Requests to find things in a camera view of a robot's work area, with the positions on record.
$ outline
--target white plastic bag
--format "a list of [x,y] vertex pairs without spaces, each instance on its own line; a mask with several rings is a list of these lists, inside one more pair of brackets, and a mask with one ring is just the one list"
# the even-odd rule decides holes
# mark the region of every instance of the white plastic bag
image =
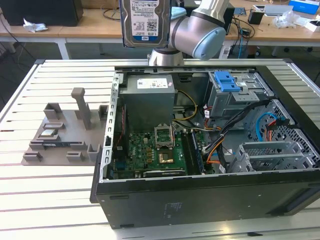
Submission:
[[294,22],[298,18],[300,18],[300,16],[295,14],[294,11],[290,10],[290,11],[284,12],[282,16],[276,16],[272,20],[272,23],[278,29],[288,28],[288,27],[296,28],[296,25],[294,24]]
[[32,22],[28,22],[27,20],[24,20],[24,25],[23,27],[28,30],[29,32],[35,33],[38,31],[45,31],[48,30],[48,28],[46,27],[46,25],[44,23],[32,23]]

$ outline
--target motherboard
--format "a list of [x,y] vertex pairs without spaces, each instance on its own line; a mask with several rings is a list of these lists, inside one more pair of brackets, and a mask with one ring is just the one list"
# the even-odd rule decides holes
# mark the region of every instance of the motherboard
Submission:
[[[172,145],[157,147],[160,143],[169,143],[171,139]],[[205,140],[201,131],[174,131],[172,136],[166,131],[130,133],[128,158],[117,159],[113,163],[114,177],[137,179],[163,177],[163,174],[169,177],[198,173],[203,171],[203,166],[199,169],[197,163],[198,157],[201,157],[199,149],[203,146],[205,146]]]

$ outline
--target blue box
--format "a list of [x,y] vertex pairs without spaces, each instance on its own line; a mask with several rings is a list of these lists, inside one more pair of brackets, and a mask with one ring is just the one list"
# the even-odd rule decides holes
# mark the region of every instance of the blue box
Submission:
[[316,14],[319,8],[319,2],[310,0],[291,0],[288,5],[293,6],[293,11],[306,14]]

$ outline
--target gray floor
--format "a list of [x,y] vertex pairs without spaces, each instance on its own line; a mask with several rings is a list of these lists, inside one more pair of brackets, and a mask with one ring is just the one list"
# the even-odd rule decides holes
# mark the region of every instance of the gray floor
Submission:
[[[55,43],[27,43],[26,49],[35,59],[61,59],[58,46]],[[68,49],[72,59],[145,59],[151,52],[150,48],[123,48],[122,44],[103,44],[105,54],[101,55],[96,43],[69,43]],[[289,52],[284,52],[283,47],[278,50],[277,58],[289,58],[312,80],[320,71],[320,48],[313,48],[307,52],[305,47],[290,47]],[[0,56],[0,110],[3,108],[19,83],[23,80],[34,63],[28,53],[16,44],[16,53],[4,53]],[[260,48],[261,55],[258,58],[273,58],[273,47]],[[235,47],[230,58],[238,57],[239,49]]]

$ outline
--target metal extrusion rail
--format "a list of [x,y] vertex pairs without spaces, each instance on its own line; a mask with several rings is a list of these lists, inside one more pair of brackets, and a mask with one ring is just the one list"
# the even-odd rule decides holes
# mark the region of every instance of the metal extrusion rail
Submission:
[[[320,128],[320,90],[293,63],[281,59],[211,60],[212,66],[267,66]],[[187,60],[186,65],[203,64]],[[75,110],[74,87],[85,88],[91,109],[110,100],[115,66],[146,60],[47,60],[34,65],[0,113],[0,239],[320,239],[320,200],[294,216],[112,230],[89,202],[93,166],[22,166],[24,151],[48,102]]]

